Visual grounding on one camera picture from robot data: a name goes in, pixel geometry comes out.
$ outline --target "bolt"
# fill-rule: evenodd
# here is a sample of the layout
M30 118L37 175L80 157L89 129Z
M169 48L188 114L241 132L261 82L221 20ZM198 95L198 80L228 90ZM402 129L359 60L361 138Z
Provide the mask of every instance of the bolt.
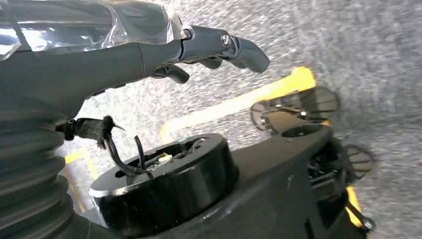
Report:
M365 220L365 222L363 223L363 225L366 227L366 229L368 231L372 231L372 223L369 220Z
M231 38L228 33L223 32L220 38L221 38L221 43L224 47L229 47L231 45Z

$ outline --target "speckled floor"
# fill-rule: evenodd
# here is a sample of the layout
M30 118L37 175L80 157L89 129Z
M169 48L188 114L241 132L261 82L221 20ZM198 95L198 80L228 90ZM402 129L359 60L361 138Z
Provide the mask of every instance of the speckled floor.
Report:
M357 184L366 214L378 224L375 239L421 238L422 227L422 3L411 0L169 0L185 23L223 28L257 43L272 63L264 74L228 63L218 70L182 66L184 85L146 79L85 102L79 117L111 115L142 139L145 149L162 144L165 121L204 109L279 80L307 66L317 83L338 92L342 115L334 127L345 143L365 147L376 168ZM174 138L219 132L232 149L267 137L248 112L175 130ZM136 147L115 134L122 158ZM87 148L99 173L112 167L106 152L77 139L63 153ZM83 163L69 168L80 188L89 187Z

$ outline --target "black cable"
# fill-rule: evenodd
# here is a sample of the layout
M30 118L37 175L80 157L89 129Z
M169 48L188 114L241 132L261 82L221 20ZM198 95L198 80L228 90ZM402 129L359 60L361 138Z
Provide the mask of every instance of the black cable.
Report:
M116 145L114 144L110 134L104 137L104 145L106 146L105 148L110 154L110 157L113 160L114 164L126 175L135 176L138 174L146 173L144 169L126 165L122 162L122 160L119 157Z
M164 156L167 156L167 154L162 153L162 154L160 154L160 155L158 155L158 156L153 157L152 159L150 159L150 160L148 160L148 161L146 161L146 162L145 162L145 166L146 166L146 167L149 167L149 166L153 165L153 164L154 164L154 163L156 163L158 160L160 160L160 158L162 158L162 157L164 157Z
M138 148L138 153L139 153L139 165L143 170L146 170L145 155L144 155L144 150L142 148L141 140L139 140L138 136L135 136L134 139L135 139L136 147Z

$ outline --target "yellow trim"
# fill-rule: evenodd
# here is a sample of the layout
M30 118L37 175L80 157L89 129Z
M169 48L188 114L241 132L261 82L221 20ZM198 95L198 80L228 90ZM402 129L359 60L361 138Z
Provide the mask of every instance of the yellow trim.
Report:
M174 140L169 134L170 129L175 130L205 123L214 119L216 120L248 109L255 102L284 96L294 91L304 91L315 86L316 82L312 72L306 67L298 67L293 69L291 75L281 80L233 99L226 100L221 104L179 118L171 119L162 126L160 136L164 143L170 143Z
M347 188L347 192L348 192L348 194L349 194L349 201L350 201L350 203L358 210L358 211L361 211L361 209L360 209L360 207L359 207L359 202L358 202L358 200L357 200L357 196L356 196L356 193L354 192L354 190L353 190L353 187L352 186L350 186L350 187L348 187ZM346 209L347 210L347 212L349 213L349 217L350 217L350 221L355 225L355 226L357 226L357 227L360 227L361 226L361 223L360 223L360 221L359 221L359 219L349 210L349 209Z
M76 151L74 153L68 154L65 157L66 164L72 163L72 162L74 162L74 161L76 161L76 160L78 160L80 158L83 158L84 157L84 154L85 154L84 150L78 150L78 151Z

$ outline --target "exposed wires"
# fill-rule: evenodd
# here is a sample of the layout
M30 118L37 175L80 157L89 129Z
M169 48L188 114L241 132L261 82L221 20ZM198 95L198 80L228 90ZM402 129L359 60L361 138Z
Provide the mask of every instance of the exposed wires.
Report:
M141 140L139 140L138 136L135 136L134 139L135 139L136 147L138 148L138 153L139 153L139 166L143 170L146 170L147 167L145 166L145 154L142 148Z
M127 165L127 164L122 162L122 160L119 157L116 145L114 144L114 141L111 138L110 134L108 134L104 137L104 145L106 146L105 148L107 149L107 151L108 151L111 159L113 160L114 164L122 172L124 172L126 175L135 176L137 174L146 173L145 169L133 167L133 166ZM140 145L140 147L138 147L138 150L142 149L142 145L141 144L139 144L139 145Z

